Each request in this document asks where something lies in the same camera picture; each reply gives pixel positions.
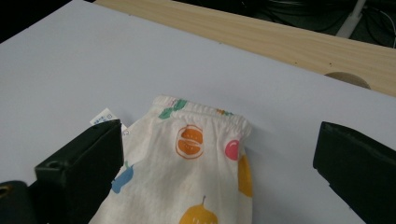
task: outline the screw hole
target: screw hole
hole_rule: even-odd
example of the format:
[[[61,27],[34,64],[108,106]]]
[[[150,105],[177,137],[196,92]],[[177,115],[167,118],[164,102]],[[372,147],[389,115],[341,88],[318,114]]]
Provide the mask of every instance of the screw hole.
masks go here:
[[[6,197],[11,192],[12,186],[4,185],[0,187],[0,199]]]
[[[60,164],[58,161],[50,161],[49,163],[47,163],[47,166],[48,166],[49,168],[54,168],[54,169],[56,169],[56,168],[61,167],[61,164]]]

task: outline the blue print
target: blue print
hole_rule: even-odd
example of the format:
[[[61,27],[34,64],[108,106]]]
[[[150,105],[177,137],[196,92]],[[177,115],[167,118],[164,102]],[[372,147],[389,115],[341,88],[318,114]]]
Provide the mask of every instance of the blue print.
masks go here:
[[[128,161],[125,162],[126,170],[122,172],[113,182],[111,182],[111,189],[115,193],[120,193],[122,186],[126,185],[129,181],[132,180],[134,176],[134,166],[128,166]]]

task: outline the black cable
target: black cable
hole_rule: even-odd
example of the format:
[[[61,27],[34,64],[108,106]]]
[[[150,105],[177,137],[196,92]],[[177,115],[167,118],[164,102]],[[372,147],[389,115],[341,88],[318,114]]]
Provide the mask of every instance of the black cable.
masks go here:
[[[265,10],[261,10],[261,12],[262,12],[265,16],[267,16],[267,17],[271,20],[271,22],[276,22],[275,18],[274,18],[271,14],[267,13]]]
[[[198,6],[203,7],[204,4],[202,4],[202,2],[200,0],[196,0],[196,2],[199,4]]]
[[[370,19],[373,21],[373,23],[375,23],[376,26],[378,26],[378,28],[380,28],[386,34],[388,34],[388,35],[390,35],[392,37],[396,37],[396,35],[395,35],[394,31],[393,31],[393,28],[392,28],[392,31],[388,30],[386,27],[384,27],[381,24],[379,24],[378,21],[374,17],[372,17],[372,15],[370,15],[370,13],[368,13],[368,11],[366,11],[366,10],[367,9],[363,10],[366,13],[366,16],[370,17]],[[378,9],[375,10],[374,9],[374,12],[376,12],[379,15],[380,18],[384,17],[384,15],[382,13],[380,13],[380,10],[378,10]]]
[[[300,2],[299,5],[286,4],[286,2],[265,1],[264,7],[268,8],[276,14],[287,16],[318,16],[324,13],[329,13],[335,10],[351,10],[354,5],[349,4],[350,1],[342,2],[322,2],[322,1],[308,1],[310,4]]]
[[[363,14],[363,16],[365,16],[364,19],[365,19],[365,23],[366,23],[367,33],[369,33],[369,36],[374,40],[374,42],[376,44],[378,44],[380,46],[383,46],[383,47],[386,47],[386,45],[383,44],[381,41],[379,41],[377,38],[375,38],[373,33],[371,32],[370,25],[369,25],[369,20],[368,20],[368,19],[371,19],[371,17],[368,16],[368,13],[365,10],[362,11],[362,14]]]
[[[331,23],[330,25],[328,25],[328,26],[326,26],[326,27],[324,27],[324,28],[321,28],[321,29],[313,30],[313,31],[318,32],[318,33],[327,31],[327,30],[331,29],[332,27],[334,27],[334,25],[337,24],[339,21],[341,21],[342,19],[345,19],[345,17],[347,17],[347,15],[349,15],[348,12],[346,12],[345,14],[343,14],[342,16],[340,16],[337,20],[335,20],[335,21],[334,21],[333,23]]]
[[[382,10],[379,10],[379,9],[376,9],[376,8],[374,8],[374,10],[376,11],[376,13],[379,15],[379,18],[380,18],[380,20],[382,21],[382,24],[384,25],[383,27],[380,27],[383,31],[385,31],[385,33],[387,33],[388,35],[391,35],[392,36],[392,42],[393,42],[393,44],[391,45],[391,47],[393,48],[393,49],[395,49],[395,47],[396,47],[396,29],[395,29],[395,24],[394,24],[394,21],[393,21],[393,18],[388,14],[388,13],[386,13],[386,12],[384,12],[384,11],[382,11]],[[390,21],[390,23],[391,23],[391,26],[392,26],[392,33],[390,33],[389,32],[389,30],[388,30],[388,28],[387,28],[387,25],[385,24],[385,22],[384,22],[384,16]]]
[[[394,32],[394,30],[393,30],[393,26],[392,26],[392,24],[390,23],[390,25],[391,25],[391,28],[389,28],[387,25],[386,25],[386,23],[385,23],[385,21],[384,21],[384,18],[386,18],[386,21],[389,21],[389,18],[387,18],[383,13],[381,13],[381,12],[384,12],[384,11],[382,11],[382,10],[379,10],[379,9],[377,9],[377,8],[373,8],[375,11],[376,11],[376,13],[378,13],[378,15],[379,15],[379,19],[381,20],[381,23],[382,23],[382,29],[386,32],[386,33],[388,33],[389,35],[392,35],[393,37],[396,37],[396,34],[395,34],[395,32]]]
[[[268,10],[268,12],[269,12],[275,19],[279,20],[279,21],[282,22],[283,24],[288,25],[288,26],[292,26],[292,27],[297,27],[297,26],[294,25],[293,23],[291,23],[291,22],[289,22],[289,21],[285,21],[285,20],[279,18],[279,17],[278,17],[277,15],[275,15],[270,9]]]

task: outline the white table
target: white table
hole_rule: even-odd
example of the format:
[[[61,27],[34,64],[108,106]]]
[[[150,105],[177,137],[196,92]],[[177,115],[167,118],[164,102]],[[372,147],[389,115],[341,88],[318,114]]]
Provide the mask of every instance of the white table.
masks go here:
[[[159,94],[252,123],[254,223],[362,223],[312,167],[323,120],[396,148],[394,97],[73,1],[0,45],[0,182],[31,184],[104,108],[130,125]]]

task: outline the white label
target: white label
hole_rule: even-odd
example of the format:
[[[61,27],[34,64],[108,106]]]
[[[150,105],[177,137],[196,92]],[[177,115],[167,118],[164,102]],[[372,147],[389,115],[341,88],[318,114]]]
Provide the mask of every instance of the white label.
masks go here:
[[[113,119],[118,119],[118,118],[113,114],[113,112],[111,112],[108,108],[106,108],[102,112],[100,112],[94,119],[92,119],[90,121],[90,124],[95,125]],[[121,131],[122,131],[122,136],[129,134],[126,126],[123,123],[121,124]]]

